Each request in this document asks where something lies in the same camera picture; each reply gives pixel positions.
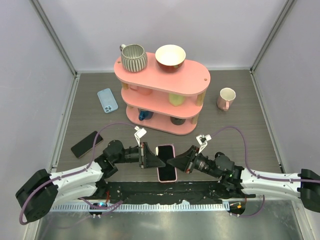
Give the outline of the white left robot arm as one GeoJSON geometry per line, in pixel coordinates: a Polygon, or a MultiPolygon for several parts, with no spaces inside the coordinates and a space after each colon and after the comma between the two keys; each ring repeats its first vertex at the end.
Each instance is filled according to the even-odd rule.
{"type": "Polygon", "coordinates": [[[118,171],[120,163],[138,163],[142,169],[163,168],[165,163],[149,148],[147,142],[124,148],[112,140],[92,162],[67,171],[36,171],[16,192],[21,207],[19,222],[26,225],[44,217],[51,208],[81,197],[100,200],[107,192],[104,180],[118,171]]]}

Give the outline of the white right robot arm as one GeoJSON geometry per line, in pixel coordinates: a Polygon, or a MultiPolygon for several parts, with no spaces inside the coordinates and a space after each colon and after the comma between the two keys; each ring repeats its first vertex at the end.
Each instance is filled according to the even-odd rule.
{"type": "Polygon", "coordinates": [[[236,165],[222,152],[209,159],[196,146],[167,163],[186,174],[197,170],[216,178],[209,188],[209,194],[215,199],[273,196],[301,201],[307,210],[320,211],[320,176],[309,169],[284,174],[252,170],[236,165]]]}

